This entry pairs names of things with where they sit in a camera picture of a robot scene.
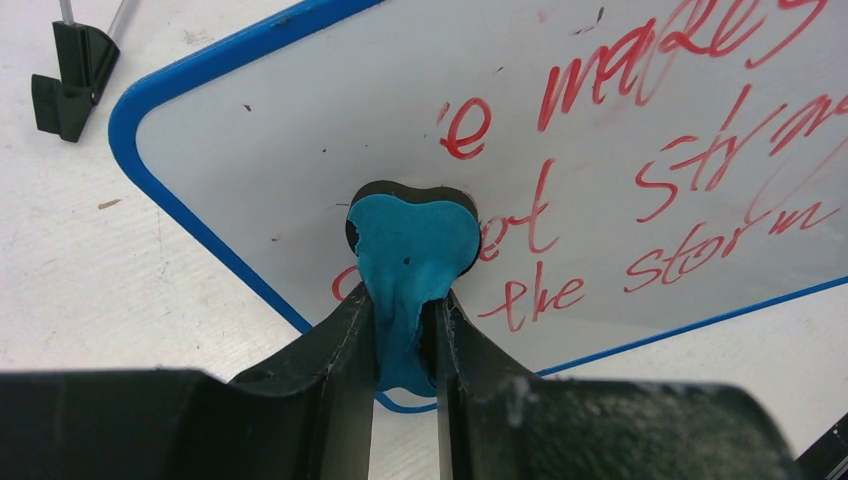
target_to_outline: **scratch mark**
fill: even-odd
[[[118,202],[120,202],[120,201],[121,201],[121,199],[120,199],[120,198],[116,198],[116,199],[114,199],[114,200],[109,200],[109,201],[108,201],[108,202],[106,202],[106,203],[101,203],[100,205],[98,205],[98,206],[97,206],[97,209],[98,209],[98,210],[105,210],[105,209],[107,209],[107,208],[109,208],[109,207],[111,207],[111,206],[113,206],[113,205],[117,205],[117,204],[118,204]]]
[[[519,428],[524,423],[524,402],[536,403],[539,395],[532,393],[530,381],[525,377],[516,377],[512,380],[512,396],[507,397],[506,421],[512,428]]]
[[[595,29],[595,27],[598,26],[598,24],[601,22],[602,18],[604,18],[604,7],[601,7],[601,9],[598,10],[598,17],[595,19],[594,25],[592,25],[591,27],[588,27],[588,28],[581,28],[580,30],[576,30],[574,32],[571,32],[571,34],[572,35],[580,35],[581,33],[591,32],[592,30]]]
[[[663,391],[663,386],[659,382],[633,382],[633,385],[639,390],[651,395],[657,395]]]
[[[159,229],[159,233],[157,235],[157,238],[159,239],[159,256],[164,259],[165,251],[162,249],[162,210],[159,208],[156,209],[156,226]]]
[[[12,240],[3,247],[4,252],[11,252],[13,248],[15,248],[15,242],[18,241],[18,231],[15,230],[15,233],[12,234]]]
[[[439,126],[439,124],[442,123],[442,120],[445,119],[445,115],[448,114],[448,110],[450,110],[450,102],[445,102],[445,104],[442,105],[442,109],[439,110],[439,116],[436,118],[436,126]]]

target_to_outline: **metal pole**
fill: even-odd
[[[109,25],[109,30],[106,31],[106,35],[108,35],[113,42],[118,43],[118,40],[115,37],[123,33],[124,27],[135,12],[137,4],[138,2],[136,0],[121,0],[121,4],[118,6],[118,11],[115,12],[115,18],[112,19],[112,23]]]
[[[59,0],[59,7],[62,9],[62,21],[65,25],[73,25],[74,11],[71,9],[71,0]]]

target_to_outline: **dirt speck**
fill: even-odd
[[[98,209],[98,210],[105,210],[105,209],[107,209],[107,208],[109,208],[109,207],[112,207],[112,206],[117,205],[117,203],[118,203],[118,202],[120,202],[120,201],[121,201],[121,199],[120,199],[120,198],[116,198],[116,199],[114,199],[114,200],[109,200],[109,201],[108,201],[108,202],[106,202],[106,203],[101,203],[100,205],[98,205],[98,206],[97,206],[97,209]]]
[[[200,30],[199,32],[190,32],[188,30],[183,30],[183,43],[186,45],[197,47],[201,45],[208,45],[214,42],[215,39],[210,37],[206,30]]]

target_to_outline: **blue putty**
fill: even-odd
[[[474,262],[480,226],[457,203],[408,203],[386,194],[354,203],[348,220],[359,234],[357,267],[375,306],[377,390],[401,387],[435,397],[435,385],[418,356],[421,307],[445,298]]]

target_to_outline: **red handwriting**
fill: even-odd
[[[804,185],[806,185],[807,182],[809,182],[810,179],[813,178],[813,176],[815,176],[817,173],[819,173],[822,170],[822,168],[824,168],[834,158],[836,158],[836,155],[846,145],[848,145],[848,137],[845,137],[845,139],[843,139],[839,143],[839,145],[837,145],[836,148],[834,148],[833,151],[830,152],[830,154],[828,156],[824,157],[824,159],[821,162],[819,162],[819,164],[816,165],[816,167],[814,169],[812,169],[810,171],[810,173],[807,174],[806,177],[802,178],[801,181],[798,182],[797,185],[795,185],[791,190],[789,190],[789,193],[787,193],[786,196],[784,196],[779,202],[777,202],[777,204],[775,204],[774,206],[772,206],[770,208],[766,208],[764,213],[761,214],[760,217],[763,216],[763,215],[770,214],[774,210],[780,208],[784,203],[786,203],[786,201],[789,200],[789,198],[791,198],[793,195],[795,195],[795,193],[798,190],[800,190]],[[787,165],[789,160],[790,159],[784,160],[783,163],[781,163],[780,166],[777,167],[777,169],[774,171],[774,173],[771,174],[771,177],[769,177],[768,180],[766,180],[766,183],[764,183],[763,186],[760,187],[760,190],[754,196],[754,200],[751,201],[751,204],[748,206],[748,209],[745,211],[745,223],[753,223],[755,221],[755,220],[751,219],[753,217],[754,209],[762,202],[763,193],[765,193],[765,191],[768,190],[768,187],[771,185],[771,182],[775,179],[775,177],[777,177],[777,175],[780,173],[780,171],[783,169],[783,167],[785,167]]]
[[[803,219],[803,221],[801,221],[801,225],[798,227],[799,230],[813,228],[839,211],[837,208],[830,213],[816,218],[816,214],[818,213],[819,208],[821,208],[821,205],[822,202],[816,202],[803,212],[798,212],[798,210],[791,213],[785,210],[780,212],[778,218],[775,220],[768,232],[769,235],[783,234],[801,219]],[[770,213],[771,211],[768,211],[766,214],[760,215],[752,222],[746,223],[745,226],[737,227],[734,229],[731,236],[718,235],[715,237],[709,237],[693,245],[693,238],[696,237],[696,234],[702,227],[707,225],[707,222],[700,222],[696,224],[692,227],[686,235],[686,238],[683,239],[683,242],[679,247],[677,247],[677,250],[675,250],[673,254],[666,256],[665,249],[657,248],[643,255],[630,265],[630,267],[627,268],[628,277],[644,278],[647,276],[647,279],[636,286],[624,287],[624,293],[633,293],[641,290],[642,288],[653,284],[658,279],[662,285],[670,285],[680,280],[685,275],[703,267],[709,263],[710,260],[713,260],[713,258],[727,258],[736,249],[741,236],[747,232],[749,228],[764,220]]]
[[[644,25],[634,28],[622,36],[611,47],[602,45],[583,62],[581,58],[575,58],[563,70],[558,66],[551,68],[548,74],[548,82],[542,96],[542,104],[539,109],[539,119],[536,128],[540,132],[547,130],[557,105],[560,111],[567,114],[574,106],[577,95],[594,67],[594,80],[592,85],[592,101],[601,104],[606,98],[603,93],[604,83],[618,75],[618,93],[622,97],[630,95],[636,88],[634,104],[637,106],[647,105],[656,94],[663,79],[673,65],[678,52],[682,50],[694,55],[705,55],[711,58],[724,57],[739,48],[752,37],[766,21],[766,16],[756,22],[751,22],[750,17],[760,4],[760,0],[750,1],[748,8],[739,14],[740,7],[746,0],[734,0],[733,4],[724,12],[718,27],[713,32],[712,39],[706,46],[698,45],[693,37],[699,33],[707,21],[716,14],[717,0],[683,0],[672,12],[665,24],[657,33],[654,28],[657,24],[656,18],[651,18]],[[769,50],[758,60],[748,59],[746,68],[753,69],[767,62],[777,55],[793,40],[795,40],[810,24],[818,17],[829,0],[775,0],[781,10],[794,10],[806,4],[815,4],[805,19],[790,32],[780,43]],[[681,30],[675,30],[675,25],[682,15],[689,10],[689,16]],[[656,83],[645,93],[645,81],[649,76],[651,64],[657,54],[666,56],[665,65],[660,70]]]
[[[542,288],[542,276],[544,274],[544,269],[544,263],[537,261],[536,279],[533,282],[533,322],[538,321],[539,315],[545,313],[545,311],[550,307],[553,307],[556,310],[564,310],[579,302],[586,296],[585,294],[575,296],[575,294],[579,293],[583,289],[584,285],[583,279],[575,278],[566,282],[565,285],[563,285],[559,291],[557,291],[557,293],[549,299],[548,294],[550,291],[547,288]],[[510,280],[504,285],[504,303],[490,312],[481,313],[477,316],[485,318],[504,312],[509,331],[517,332],[524,326],[524,322],[527,317],[521,317],[521,320],[518,322],[515,321],[515,304],[521,300],[526,293],[527,285],[517,280]]]
[[[480,128],[477,129],[476,132],[467,136],[458,138],[459,135],[459,127],[462,125],[462,120],[465,118],[465,115],[471,110],[472,107],[477,107],[480,111],[483,112],[483,122],[480,124]],[[439,113],[439,121],[444,118],[445,114],[447,114],[448,109],[450,109],[450,104],[445,103],[445,106],[442,107],[442,111]],[[451,124],[448,127],[447,135],[439,140],[439,143],[445,147],[452,156],[459,160],[471,160],[472,158],[480,155],[485,147],[484,142],[480,142],[482,138],[486,135],[486,132],[489,131],[489,126],[492,124],[492,109],[489,107],[489,104],[486,103],[482,98],[472,98],[467,102],[463,103],[461,107],[459,107],[459,111],[456,112],[456,116],[451,120]],[[461,148],[468,147],[473,143],[480,142],[479,145],[472,148],[468,151],[462,151]]]
[[[333,285],[330,288],[333,292],[333,296],[336,297],[336,300],[341,302],[342,300],[344,300],[344,297],[347,296],[346,294],[342,295],[342,282],[344,282],[347,277],[353,275],[357,271],[358,269],[355,265],[352,267],[347,267],[346,269],[342,270],[342,273],[336,275],[336,278],[333,279]]]
[[[687,160],[675,163],[668,167],[669,171],[677,171],[692,166],[695,167],[695,171],[692,174],[692,179],[689,184],[689,190],[697,191],[699,190],[699,188],[703,188],[705,192],[711,192],[716,187],[718,187],[721,184],[721,181],[725,178],[725,175],[727,174],[728,169],[733,164],[733,161],[736,159],[737,155],[739,155],[742,149],[748,144],[748,142],[757,134],[762,132],[767,126],[771,125],[775,121],[775,119],[788,107],[786,103],[779,105],[774,110],[772,110],[765,117],[765,119],[763,119],[753,129],[751,129],[751,131],[741,137],[738,134],[728,135],[727,137],[725,137],[727,130],[731,127],[734,122],[734,119],[736,118],[737,113],[745,104],[745,101],[751,93],[752,88],[753,87],[751,84],[745,85],[745,87],[743,87],[742,92],[736,99],[736,102],[731,108],[730,113],[725,118],[724,123],[722,123],[718,134],[715,135],[712,142],[705,150],[697,153],[696,155],[688,158]],[[819,95],[818,97],[801,107],[794,114],[789,116],[786,121],[784,121],[779,127],[777,127],[775,132],[769,137],[769,143],[772,144],[773,147],[768,152],[768,156],[773,157],[777,155],[799,136],[809,137],[827,120],[844,115],[846,113],[848,113],[848,95],[842,98],[842,100],[839,101],[839,103],[836,103],[835,105],[834,101],[830,98],[829,95]],[[683,145],[697,142],[698,140],[699,138],[694,135],[683,135],[672,140],[660,151],[663,152],[672,150]],[[707,165],[710,163],[715,154],[722,151],[724,153],[724,158],[722,159],[721,164],[718,166],[718,168],[715,170],[715,172],[709,178],[706,184],[702,186],[701,177],[704,174]],[[649,170],[654,167],[655,163],[655,161],[646,163],[642,167],[642,169],[639,170],[639,172],[636,174],[635,182],[636,185],[641,188],[666,190],[666,199],[651,214],[642,218],[637,218],[636,221],[639,223],[649,222],[652,219],[656,218],[674,203],[674,200],[677,198],[677,195],[679,193],[679,188],[674,183],[650,181],[645,178]],[[816,167],[812,174],[818,172],[822,166],[823,164]],[[750,221],[750,215],[748,215],[746,218],[747,221]]]
[[[536,245],[536,226],[539,221],[539,215],[548,208],[548,202],[542,203],[542,194],[545,190],[545,184],[548,181],[548,172],[550,172],[551,166],[554,162],[555,160],[553,158],[549,158],[545,160],[545,163],[542,165],[542,171],[539,173],[539,180],[536,182],[536,191],[533,195],[533,204],[530,207],[530,214],[522,218],[515,218],[514,216],[495,216],[483,224],[481,232],[483,236],[483,246],[480,249],[480,260],[490,262],[497,258],[498,255],[500,255],[498,246],[506,237],[509,229],[511,227],[518,227],[525,224],[527,225],[527,247],[530,249],[531,253],[544,253],[553,248],[559,240],[559,237],[554,238],[544,247]]]

